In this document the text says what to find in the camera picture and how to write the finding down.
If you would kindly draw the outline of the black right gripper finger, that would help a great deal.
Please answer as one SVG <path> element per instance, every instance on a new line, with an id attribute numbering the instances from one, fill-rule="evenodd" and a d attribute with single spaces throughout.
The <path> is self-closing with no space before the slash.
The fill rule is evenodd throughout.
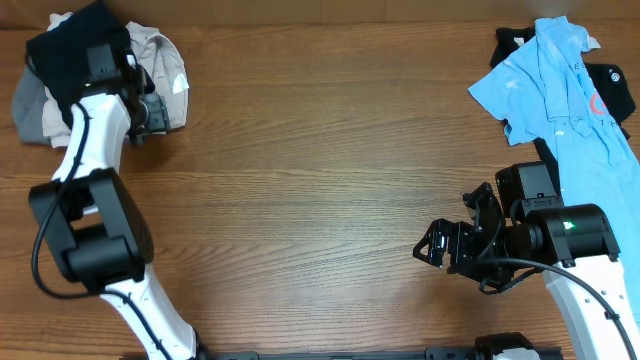
<path id="1" fill-rule="evenodd" d="M 447 242 L 448 221 L 443 218 L 434 220 L 413 248 L 413 254 L 423 255 L 423 250 L 427 249 L 426 255 L 443 255 L 447 249 Z"/>
<path id="2" fill-rule="evenodd" d="M 432 248 L 414 248 L 412 255 L 414 258 L 431 266 L 437 268 L 443 267 L 444 252 L 442 250 Z"/>

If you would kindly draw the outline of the plain black t-shirt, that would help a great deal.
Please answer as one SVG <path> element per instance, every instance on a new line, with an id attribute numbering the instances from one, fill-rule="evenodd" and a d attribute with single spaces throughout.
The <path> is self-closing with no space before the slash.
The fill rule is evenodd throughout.
<path id="1" fill-rule="evenodd" d="M 141 98 L 154 88 L 131 49 L 129 31 L 104 2 L 92 2 L 29 40 L 26 54 L 65 125 L 73 125 L 74 104 L 100 93 L 120 96 L 134 127 L 144 122 Z"/>

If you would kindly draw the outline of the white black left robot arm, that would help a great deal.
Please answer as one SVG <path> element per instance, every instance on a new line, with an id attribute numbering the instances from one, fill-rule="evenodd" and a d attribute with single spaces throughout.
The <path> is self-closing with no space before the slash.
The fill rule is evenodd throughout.
<path id="1" fill-rule="evenodd" d="M 128 324 L 149 359 L 205 359 L 206 348 L 179 315 L 152 265 L 150 229 L 119 176 L 125 142 L 139 144 L 170 128 L 164 99 L 129 49 L 104 44 L 85 51 L 88 75 L 72 108 L 69 144 L 48 183 L 34 186 L 29 204 L 39 230 L 31 257 L 36 285 L 46 244 L 61 275 L 80 283 L 82 297 L 99 297 Z"/>

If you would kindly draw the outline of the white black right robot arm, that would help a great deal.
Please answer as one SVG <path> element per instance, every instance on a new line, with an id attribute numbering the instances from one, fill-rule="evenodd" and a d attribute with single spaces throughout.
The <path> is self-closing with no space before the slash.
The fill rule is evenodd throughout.
<path id="1" fill-rule="evenodd" d="M 604 211 L 567 206 L 542 162 L 521 163 L 462 196 L 471 220 L 433 221 L 413 256 L 498 295 L 540 274 L 579 359 L 636 359 L 639 330 L 621 250 Z"/>

